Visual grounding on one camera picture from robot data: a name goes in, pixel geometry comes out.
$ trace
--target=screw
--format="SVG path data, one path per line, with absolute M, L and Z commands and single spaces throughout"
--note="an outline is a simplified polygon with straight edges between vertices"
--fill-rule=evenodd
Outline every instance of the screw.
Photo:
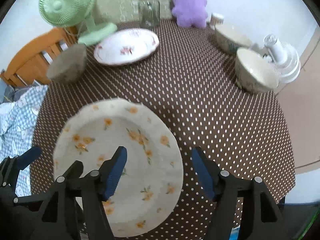
M 254 180 L 258 183 L 261 183 L 262 182 L 262 179 L 260 177 L 254 177 Z
M 228 177 L 228 176 L 230 175 L 229 171 L 226 171 L 226 170 L 220 171 L 220 174 L 221 174 L 223 177 Z
M 64 182 L 64 177 L 63 177 L 63 176 L 58 177 L 58 178 L 57 178 L 57 182 L 58 182 L 58 183 Z
M 99 171 L 97 171 L 97 170 L 93 170 L 93 171 L 90 172 L 90 176 L 91 177 L 96 177 L 98 175 L 99 175 Z

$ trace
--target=pink floral platter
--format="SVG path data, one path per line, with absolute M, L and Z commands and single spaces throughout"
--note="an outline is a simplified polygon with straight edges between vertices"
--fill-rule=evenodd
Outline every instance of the pink floral platter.
M 115 194 L 103 202 L 116 237 L 146 233 L 173 211 L 183 183 L 183 163 L 175 137 L 149 108 L 124 99 L 84 106 L 61 131 L 53 153 L 54 177 L 79 160 L 82 176 L 99 169 L 118 146 L 127 162 Z M 82 207 L 81 198 L 77 198 Z
M 98 44 L 95 59 L 103 65 L 126 65 L 151 55 L 159 46 L 158 36 L 147 29 L 127 29 L 114 33 Z

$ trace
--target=fan stand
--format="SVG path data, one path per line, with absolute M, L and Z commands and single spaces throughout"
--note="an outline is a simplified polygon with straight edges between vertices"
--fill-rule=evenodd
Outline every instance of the fan stand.
M 92 13 L 90 13 L 84 20 L 88 30 L 80 35 L 78 43 L 84 43 L 86 46 L 95 45 L 117 31 L 117 26 L 114 23 L 102 23 L 96 25 Z

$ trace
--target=cream bowl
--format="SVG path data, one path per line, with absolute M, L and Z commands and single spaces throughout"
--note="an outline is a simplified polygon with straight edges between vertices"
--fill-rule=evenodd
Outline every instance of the cream bowl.
M 260 54 L 245 48 L 239 48 L 236 54 L 236 82 L 240 88 L 252 93 L 264 93 L 278 87 L 279 78 L 272 65 Z
M 228 54 L 235 54 L 240 47 L 252 46 L 252 41 L 248 37 L 228 23 L 216 25 L 215 36 L 220 48 Z

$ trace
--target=bowl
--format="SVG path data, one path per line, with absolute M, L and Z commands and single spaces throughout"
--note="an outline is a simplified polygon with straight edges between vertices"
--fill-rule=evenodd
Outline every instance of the bowl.
M 264 93 L 278 87 L 279 79 L 272 65 L 253 50 L 237 50 L 235 70 L 237 85 L 252 93 Z
M 252 41 L 248 37 L 228 23 L 216 25 L 215 28 L 217 43 L 228 54 L 235 54 L 240 47 L 250 48 L 252 46 Z
M 61 84 L 76 82 L 87 66 L 87 47 L 74 44 L 58 55 L 48 67 L 47 78 Z

